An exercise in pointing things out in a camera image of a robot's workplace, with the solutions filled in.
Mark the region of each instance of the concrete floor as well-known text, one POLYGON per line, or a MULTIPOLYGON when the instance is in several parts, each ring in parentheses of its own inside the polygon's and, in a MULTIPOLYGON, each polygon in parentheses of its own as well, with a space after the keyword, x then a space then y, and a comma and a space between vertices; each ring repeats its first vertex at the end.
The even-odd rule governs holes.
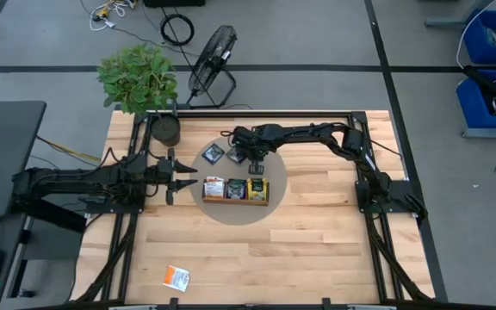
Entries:
MULTIPOLYGON (((84 3, 93 8, 103 0, 84 3)), ((461 31, 427 29, 423 20, 462 12, 469 0, 374 0, 373 4, 390 65, 456 65, 461 31)), ((235 27, 239 40, 230 64, 380 65, 363 0, 208 0, 204 7, 179 11, 195 24, 195 38, 185 48, 192 53, 201 51, 219 25, 235 27)), ((155 9, 146 13, 158 25, 162 13, 155 9)), ((100 58, 139 43, 108 29, 92 32, 88 18, 79 0, 9 0, 0 15, 0 65, 97 65, 100 58)), ((112 18, 119 28, 162 41, 141 7, 129 10, 124 18, 112 18)), ((164 52, 175 64, 186 64, 181 54, 164 52)), ((464 49, 461 60, 468 63, 464 49)), ((228 104, 250 104, 255 109, 391 109, 380 72, 233 74, 238 88, 228 104)), ((178 73, 180 101, 189 94, 188 76, 178 73)), ((496 140, 460 138, 464 120, 455 89, 464 79, 462 74, 395 73, 393 78, 449 301, 496 305, 496 140)), ((219 77, 211 93, 218 97, 226 87, 227 81, 219 77)), ((104 98, 92 72, 0 73, 0 101, 47 102, 40 136, 96 156, 102 153, 111 115, 102 107, 104 98)), ((33 154, 60 168, 88 167, 37 142, 33 154)), ((36 159, 29 164, 46 166, 36 159)), ((63 302, 77 254, 70 251, 58 260, 32 263, 23 287, 39 295, 4 301, 2 308, 63 302)))

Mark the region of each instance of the circular tan mat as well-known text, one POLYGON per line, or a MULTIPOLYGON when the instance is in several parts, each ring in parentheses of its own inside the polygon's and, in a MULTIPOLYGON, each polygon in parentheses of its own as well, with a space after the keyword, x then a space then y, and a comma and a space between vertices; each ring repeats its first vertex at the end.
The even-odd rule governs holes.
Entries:
POLYGON ((242 164, 237 164, 224 154, 217 163, 210 164, 202 157, 202 153, 213 143, 221 147, 225 153, 231 149, 227 144, 227 138, 219 138, 204 146, 196 156, 192 167, 197 169, 198 172, 192 173, 190 178, 198 180, 198 183, 189 186, 190 193, 196 204, 212 219, 229 225, 251 224, 271 214, 281 203, 286 191, 286 168, 281 156, 270 152, 263 160, 263 165, 265 166, 263 175, 256 176, 248 173, 248 166, 250 165, 250 160, 248 159, 245 159, 242 164), (264 177, 270 183, 269 206, 206 203, 202 200, 202 186, 206 177, 221 177, 226 180, 230 178, 264 177))

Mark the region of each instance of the blue bin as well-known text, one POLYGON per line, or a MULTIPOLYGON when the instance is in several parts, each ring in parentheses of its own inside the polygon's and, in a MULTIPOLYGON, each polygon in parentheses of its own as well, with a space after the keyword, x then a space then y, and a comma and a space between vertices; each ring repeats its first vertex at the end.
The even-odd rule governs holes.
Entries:
MULTIPOLYGON (((496 71, 480 70, 480 73, 496 81, 496 71)), ((496 116, 489 114, 480 86, 474 80, 467 78, 458 85, 456 94, 469 128, 496 128, 496 116)))
POLYGON ((496 46, 489 42, 485 27, 496 29, 496 11, 485 11, 468 26, 464 43, 476 64, 496 65, 496 46))

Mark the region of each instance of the wooden table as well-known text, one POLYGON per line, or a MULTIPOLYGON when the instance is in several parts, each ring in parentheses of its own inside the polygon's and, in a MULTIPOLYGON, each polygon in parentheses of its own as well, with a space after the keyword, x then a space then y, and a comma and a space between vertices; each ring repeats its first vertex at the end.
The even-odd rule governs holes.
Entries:
MULTIPOLYGON (((388 112, 367 111, 367 116, 371 138, 397 150, 388 112)), ((341 120, 182 119, 176 156, 183 164, 192 164, 221 130, 235 126, 287 127, 325 121, 341 120)), ((114 112, 105 150, 112 146, 118 157, 126 155, 132 124, 131 115, 114 112)), ((166 154, 156 140, 150 148, 157 156, 166 154)), ((135 235, 126 303, 167 304, 171 297, 178 297, 181 304, 320 304, 323 297, 339 304, 378 302, 369 239, 357 209, 355 165, 320 144, 285 145, 278 152, 287 167, 287 191, 277 210, 254 224, 228 226, 210 219, 196 206, 189 189, 176 194, 174 206, 165 205, 163 189, 147 198, 135 235), (168 265, 190 271, 185 293, 162 285, 168 265)), ((375 157, 392 179, 404 177, 397 155, 375 146, 375 157)), ((154 163, 151 158, 148 164, 154 163)), ((400 264, 432 296, 416 220, 410 214, 387 217, 400 264)), ((106 214, 85 233, 72 299, 87 289, 106 263, 114 219, 106 214)), ((393 297, 389 269, 382 264, 388 296, 393 297)), ((118 279, 115 276, 111 296, 118 279)))

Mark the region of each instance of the plant pot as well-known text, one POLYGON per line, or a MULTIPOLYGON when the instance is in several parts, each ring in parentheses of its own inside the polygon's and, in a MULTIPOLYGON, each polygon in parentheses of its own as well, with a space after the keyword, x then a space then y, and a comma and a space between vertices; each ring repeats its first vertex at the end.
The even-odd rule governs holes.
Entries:
POLYGON ((151 124, 151 135, 165 146, 175 146, 181 139, 181 125, 174 115, 160 115, 151 124))

